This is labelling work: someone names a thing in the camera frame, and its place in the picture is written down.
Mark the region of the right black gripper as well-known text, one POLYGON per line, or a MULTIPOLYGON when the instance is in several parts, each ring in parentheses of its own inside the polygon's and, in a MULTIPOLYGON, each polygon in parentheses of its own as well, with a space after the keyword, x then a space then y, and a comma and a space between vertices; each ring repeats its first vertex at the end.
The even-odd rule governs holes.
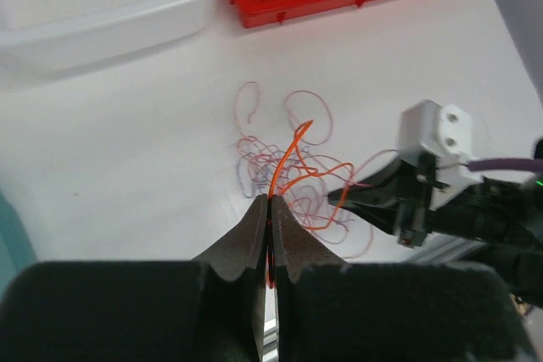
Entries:
POLYGON ((542 250, 542 159, 475 159, 467 168, 483 176, 449 203, 431 209, 401 205, 398 217, 396 184, 401 160, 394 158, 381 170, 350 186, 327 194, 339 206, 377 227, 398 235, 399 244, 418 247, 427 235, 441 233, 527 252, 542 250))

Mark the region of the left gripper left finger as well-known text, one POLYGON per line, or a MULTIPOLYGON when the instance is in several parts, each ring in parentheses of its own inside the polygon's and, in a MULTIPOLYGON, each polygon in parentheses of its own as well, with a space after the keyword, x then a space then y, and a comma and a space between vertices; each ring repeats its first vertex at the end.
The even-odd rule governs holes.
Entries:
POLYGON ((191 260, 48 261, 1 300, 4 361, 259 361, 268 200, 191 260))

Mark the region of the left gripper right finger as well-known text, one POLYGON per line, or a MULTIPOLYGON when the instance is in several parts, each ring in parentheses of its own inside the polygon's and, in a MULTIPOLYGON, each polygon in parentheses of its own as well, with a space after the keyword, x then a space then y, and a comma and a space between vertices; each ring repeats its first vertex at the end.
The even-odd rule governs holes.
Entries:
POLYGON ((281 361, 535 361, 505 282, 477 263, 348 263, 271 200, 281 361))

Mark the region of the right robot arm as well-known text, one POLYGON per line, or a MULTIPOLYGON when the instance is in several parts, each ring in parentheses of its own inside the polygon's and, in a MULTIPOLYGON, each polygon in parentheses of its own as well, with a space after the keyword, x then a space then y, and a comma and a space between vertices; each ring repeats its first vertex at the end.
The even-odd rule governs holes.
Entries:
POLYGON ((541 142, 530 159, 400 152, 327 201, 407 248, 432 234, 480 242, 460 258, 493 268, 519 303, 542 305, 541 142))

